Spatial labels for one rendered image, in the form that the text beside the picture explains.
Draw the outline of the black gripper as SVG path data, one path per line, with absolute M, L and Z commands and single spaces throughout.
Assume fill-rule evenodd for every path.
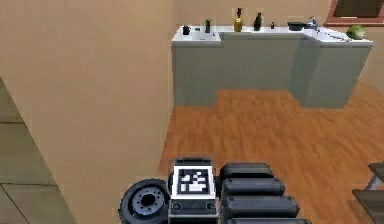
M 144 179 L 128 188 L 120 200 L 122 224 L 166 224 L 170 195 L 166 182 Z

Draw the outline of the grey kitchen counter cabinet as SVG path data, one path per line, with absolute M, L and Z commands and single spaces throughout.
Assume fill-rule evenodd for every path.
M 176 106 L 211 106 L 219 90 L 287 90 L 303 107 L 341 109 L 348 102 L 374 42 L 322 27 L 191 26 L 172 39 Z

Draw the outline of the yellow vase with dark top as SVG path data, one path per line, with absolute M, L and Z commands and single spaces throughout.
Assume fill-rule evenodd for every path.
M 241 32 L 243 27 L 243 20 L 241 18 L 242 9 L 237 9 L 237 18 L 234 21 L 234 31 L 235 32 Z

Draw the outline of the grey kettle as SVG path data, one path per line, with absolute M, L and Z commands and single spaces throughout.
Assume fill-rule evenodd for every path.
M 313 30 L 317 30 L 319 27 L 318 23 L 317 23 L 317 20 L 314 16 L 310 17 L 306 23 L 306 25 L 304 26 L 305 29 L 313 29 Z

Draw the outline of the green lettuce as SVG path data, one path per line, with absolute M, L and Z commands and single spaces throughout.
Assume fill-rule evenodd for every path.
M 366 35 L 366 31 L 362 25 L 353 24 L 346 31 L 346 35 L 354 40 L 362 40 Z

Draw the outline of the brown framed window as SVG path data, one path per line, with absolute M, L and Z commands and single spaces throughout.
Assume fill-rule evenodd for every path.
M 384 27 L 384 0 L 332 0 L 325 26 Z

